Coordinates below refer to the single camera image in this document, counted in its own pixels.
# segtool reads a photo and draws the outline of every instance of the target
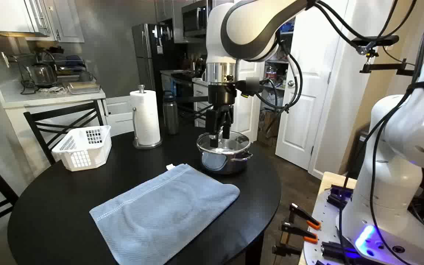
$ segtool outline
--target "kitchen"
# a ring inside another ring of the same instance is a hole
[[[109,3],[101,0],[77,0],[76,6],[84,40],[83,43],[62,43],[61,47],[64,47],[67,55],[79,55],[86,62],[90,62],[90,68],[98,77],[98,81],[102,86],[107,98],[127,96],[142,83],[142,77],[139,77],[139,67],[136,64],[137,55],[135,40],[132,37],[132,27],[145,22],[157,24],[168,18],[174,20],[177,17],[176,11],[179,11],[179,8],[171,9],[171,6],[168,6],[167,3],[171,5],[171,2],[161,0],[118,0]],[[196,55],[196,58],[201,58],[201,55],[207,53],[204,42],[188,43],[183,36],[182,43],[182,46],[188,47],[189,55]],[[31,49],[31,45],[24,39],[6,39],[0,36],[0,52],[5,50],[8,55],[12,55],[15,53],[15,50],[26,52],[26,49]],[[20,73],[15,71],[15,68],[8,70],[0,58],[0,86],[15,78],[20,78]],[[11,180],[9,183],[14,186],[15,190],[23,192],[24,187],[34,180],[34,171],[29,165],[23,148],[18,145],[18,136],[12,130],[11,118],[2,109],[3,106],[0,103],[0,155],[5,153],[5,156],[0,158],[0,161],[3,161],[0,162],[0,171],[15,176],[14,180]],[[344,114],[344,117],[349,117],[342,106],[332,109],[332,114],[333,117],[338,117],[339,114]],[[347,124],[349,127],[349,133],[347,134],[351,134],[351,131],[355,130],[354,120],[357,112],[354,112],[352,115],[354,117],[349,117],[349,123]],[[348,148],[342,143],[347,142],[342,139],[339,139],[338,143],[332,143],[327,140],[324,142],[324,146],[329,151],[335,151],[335,148],[338,146],[339,155],[345,156]],[[329,161],[323,161],[320,170],[339,171],[339,168],[344,167],[333,159]]]

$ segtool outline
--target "white laundry basket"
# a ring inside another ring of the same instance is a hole
[[[52,155],[70,171],[99,168],[107,164],[112,148],[111,126],[71,130]]]

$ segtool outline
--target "white door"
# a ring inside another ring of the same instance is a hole
[[[344,15],[348,0],[327,3]],[[299,103],[282,115],[276,155],[305,170],[313,156],[338,45],[339,36],[320,11],[310,9],[296,17],[292,55],[302,68],[304,90]],[[292,99],[294,92],[286,89],[285,102]]]
[[[266,64],[252,64],[246,61],[239,61],[238,65],[239,80],[261,81],[264,78],[264,74],[266,74]],[[235,105],[235,123],[232,126],[232,130],[248,136],[251,142],[257,142],[258,120],[260,120],[260,99],[242,98],[242,93],[239,92]]]

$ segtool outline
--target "cloth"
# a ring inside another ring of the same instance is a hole
[[[241,195],[183,164],[90,211],[114,258],[165,264]]]

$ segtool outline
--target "refrigerator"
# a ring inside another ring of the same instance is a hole
[[[188,58],[188,46],[176,45],[173,24],[142,24],[133,28],[139,83],[157,92],[162,117],[162,77],[160,71],[182,70]]]

